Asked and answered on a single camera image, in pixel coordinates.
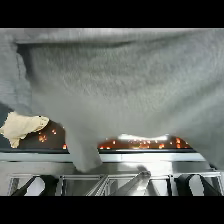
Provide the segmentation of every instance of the gray cloth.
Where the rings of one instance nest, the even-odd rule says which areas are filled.
[[[179,136],[224,168],[224,29],[5,29],[0,44],[0,101],[63,124],[77,169],[123,133]]]

